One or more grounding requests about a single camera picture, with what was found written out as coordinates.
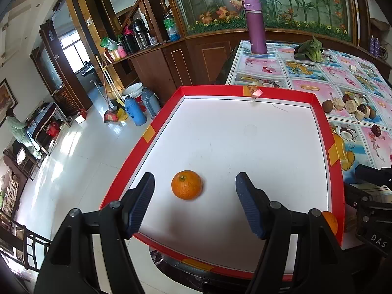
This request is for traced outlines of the orange tangerine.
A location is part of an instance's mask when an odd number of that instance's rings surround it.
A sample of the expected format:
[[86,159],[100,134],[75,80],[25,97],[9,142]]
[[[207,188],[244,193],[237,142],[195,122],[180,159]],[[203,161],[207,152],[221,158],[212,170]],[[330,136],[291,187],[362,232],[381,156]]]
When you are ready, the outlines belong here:
[[202,193],[203,182],[196,172],[184,170],[173,177],[171,189],[177,198],[182,200],[193,200]]
[[328,223],[331,231],[333,232],[333,235],[335,236],[338,233],[338,220],[337,218],[333,215],[332,212],[329,211],[323,211],[322,212],[326,222]]

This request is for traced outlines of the brown longan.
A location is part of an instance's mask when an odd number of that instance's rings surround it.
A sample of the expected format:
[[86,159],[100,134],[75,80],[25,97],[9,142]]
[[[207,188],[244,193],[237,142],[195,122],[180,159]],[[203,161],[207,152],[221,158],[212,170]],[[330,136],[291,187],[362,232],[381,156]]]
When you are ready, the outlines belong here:
[[355,97],[354,97],[354,101],[356,102],[356,104],[357,104],[358,106],[362,104],[361,98],[358,97],[358,96],[355,96]]
[[377,116],[376,111],[372,107],[369,107],[369,118],[374,120],[376,116]]
[[322,103],[322,108],[325,113],[331,113],[334,109],[333,102],[330,99],[327,99]]

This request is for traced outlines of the dark jujube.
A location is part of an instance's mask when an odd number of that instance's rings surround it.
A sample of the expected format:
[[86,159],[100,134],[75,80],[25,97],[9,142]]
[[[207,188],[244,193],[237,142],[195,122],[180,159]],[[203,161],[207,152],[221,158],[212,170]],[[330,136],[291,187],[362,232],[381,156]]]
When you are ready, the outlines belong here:
[[376,136],[376,137],[380,137],[381,134],[382,134],[381,128],[378,125],[375,125],[375,124],[372,125],[371,131],[374,134],[374,136]]
[[360,104],[357,107],[357,111],[360,111],[362,113],[366,113],[366,109],[367,109],[367,106],[365,104]]

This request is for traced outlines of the round beige cake piece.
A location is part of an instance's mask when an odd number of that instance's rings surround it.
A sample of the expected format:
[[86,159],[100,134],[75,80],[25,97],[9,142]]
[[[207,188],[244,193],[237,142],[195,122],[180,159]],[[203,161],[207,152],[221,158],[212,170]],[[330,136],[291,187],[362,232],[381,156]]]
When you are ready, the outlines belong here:
[[355,118],[360,122],[364,118],[364,113],[362,111],[357,110],[355,112]]

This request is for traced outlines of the red white box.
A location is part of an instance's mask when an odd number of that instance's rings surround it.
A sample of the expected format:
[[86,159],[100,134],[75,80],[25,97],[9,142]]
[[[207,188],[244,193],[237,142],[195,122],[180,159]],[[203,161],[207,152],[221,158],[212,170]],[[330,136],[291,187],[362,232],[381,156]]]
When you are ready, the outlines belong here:
[[[202,179],[193,200],[177,198],[172,179]],[[150,172],[155,190],[136,238],[180,262],[250,279],[264,243],[251,231],[236,193],[245,172],[287,209],[328,210],[343,238],[342,170],[326,115],[315,95],[246,86],[184,86],[167,101],[120,168],[103,204]]]

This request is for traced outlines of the red jujube top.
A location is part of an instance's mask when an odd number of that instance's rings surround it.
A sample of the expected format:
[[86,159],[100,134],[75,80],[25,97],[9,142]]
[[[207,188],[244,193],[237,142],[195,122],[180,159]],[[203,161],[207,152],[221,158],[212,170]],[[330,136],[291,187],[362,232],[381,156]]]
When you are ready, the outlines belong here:
[[347,102],[347,101],[349,101],[350,99],[351,99],[351,98],[350,98],[349,94],[344,94],[343,97],[342,97],[343,102]]

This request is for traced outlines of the blue thermos flask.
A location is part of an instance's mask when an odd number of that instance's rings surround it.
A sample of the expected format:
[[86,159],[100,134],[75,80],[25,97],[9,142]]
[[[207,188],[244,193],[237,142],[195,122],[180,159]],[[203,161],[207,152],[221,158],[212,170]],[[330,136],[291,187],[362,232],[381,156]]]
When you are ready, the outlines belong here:
[[130,96],[125,97],[125,108],[136,126],[142,126],[147,122],[146,116],[134,98]]

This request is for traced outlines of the colourful fruit print tablecloth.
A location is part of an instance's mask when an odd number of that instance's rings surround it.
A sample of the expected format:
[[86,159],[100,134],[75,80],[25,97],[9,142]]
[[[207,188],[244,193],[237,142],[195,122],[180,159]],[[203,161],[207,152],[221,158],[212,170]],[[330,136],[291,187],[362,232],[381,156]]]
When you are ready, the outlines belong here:
[[[343,180],[371,194],[378,202],[391,202],[391,189],[378,187],[355,177],[355,168],[362,164],[376,169],[391,167],[391,87],[377,68],[367,60],[336,50],[324,50],[322,62],[299,61],[294,58],[295,44],[267,43],[266,54],[253,54],[248,40],[242,40],[228,60],[227,85],[253,85],[284,88],[315,95],[320,105],[327,99],[349,94],[361,98],[372,107],[374,120],[358,121],[355,113],[335,108],[326,113],[336,142],[338,162]],[[357,66],[357,72],[350,70]],[[382,134],[374,136],[372,125]]]

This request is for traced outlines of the grey thermos flask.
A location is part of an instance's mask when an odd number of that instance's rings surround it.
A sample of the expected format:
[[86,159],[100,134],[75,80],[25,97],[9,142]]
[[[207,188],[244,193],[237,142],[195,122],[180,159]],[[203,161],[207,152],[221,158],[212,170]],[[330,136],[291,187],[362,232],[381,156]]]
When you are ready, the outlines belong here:
[[149,88],[143,88],[142,102],[151,115],[151,118],[154,119],[161,110],[159,98]]

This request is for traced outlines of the white bucket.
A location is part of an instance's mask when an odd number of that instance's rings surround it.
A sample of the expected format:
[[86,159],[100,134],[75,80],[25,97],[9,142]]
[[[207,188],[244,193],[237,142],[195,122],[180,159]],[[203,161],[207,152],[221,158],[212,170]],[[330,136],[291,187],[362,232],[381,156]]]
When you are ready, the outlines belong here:
[[136,102],[142,102],[142,90],[144,86],[141,82],[137,82],[128,86],[122,93],[122,98],[125,100],[128,96],[136,100]]

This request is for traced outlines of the purple bottles pair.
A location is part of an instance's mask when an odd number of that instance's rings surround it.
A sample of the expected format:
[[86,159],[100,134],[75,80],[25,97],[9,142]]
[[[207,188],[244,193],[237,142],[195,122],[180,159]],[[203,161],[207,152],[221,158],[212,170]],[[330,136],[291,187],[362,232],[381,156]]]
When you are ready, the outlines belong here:
[[369,52],[376,58],[380,56],[380,41],[377,37],[374,37],[373,35],[370,36]]

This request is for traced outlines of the green bok choy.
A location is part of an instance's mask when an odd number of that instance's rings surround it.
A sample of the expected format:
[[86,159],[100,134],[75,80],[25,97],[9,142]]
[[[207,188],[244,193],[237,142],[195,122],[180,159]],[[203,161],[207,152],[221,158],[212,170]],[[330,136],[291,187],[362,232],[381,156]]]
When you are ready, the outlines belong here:
[[299,61],[308,59],[312,62],[322,62],[323,51],[322,42],[312,37],[295,48],[294,58]]

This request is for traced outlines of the black thermos jug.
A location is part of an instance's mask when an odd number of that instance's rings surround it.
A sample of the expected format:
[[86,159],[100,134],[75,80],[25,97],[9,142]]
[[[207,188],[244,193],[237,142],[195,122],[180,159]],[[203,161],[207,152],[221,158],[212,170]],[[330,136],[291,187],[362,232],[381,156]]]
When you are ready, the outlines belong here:
[[151,46],[144,22],[141,19],[135,19],[132,21],[131,26],[140,48],[146,49],[147,47]]

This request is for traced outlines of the green plastic bottle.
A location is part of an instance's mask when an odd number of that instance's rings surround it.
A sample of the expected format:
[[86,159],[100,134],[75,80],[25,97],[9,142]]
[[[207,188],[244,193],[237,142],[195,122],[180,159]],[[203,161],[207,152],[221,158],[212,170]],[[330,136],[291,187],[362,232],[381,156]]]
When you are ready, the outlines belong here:
[[164,15],[163,23],[166,28],[167,35],[171,42],[177,41],[181,38],[175,19],[170,12],[167,12]]

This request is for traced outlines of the purple thermos bottle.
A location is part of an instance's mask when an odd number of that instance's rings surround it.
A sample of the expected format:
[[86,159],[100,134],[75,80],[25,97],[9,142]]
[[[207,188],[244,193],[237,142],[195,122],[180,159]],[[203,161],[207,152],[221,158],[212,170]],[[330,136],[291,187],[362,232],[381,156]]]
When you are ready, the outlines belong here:
[[243,9],[246,14],[251,52],[266,54],[266,33],[260,0],[243,0]]

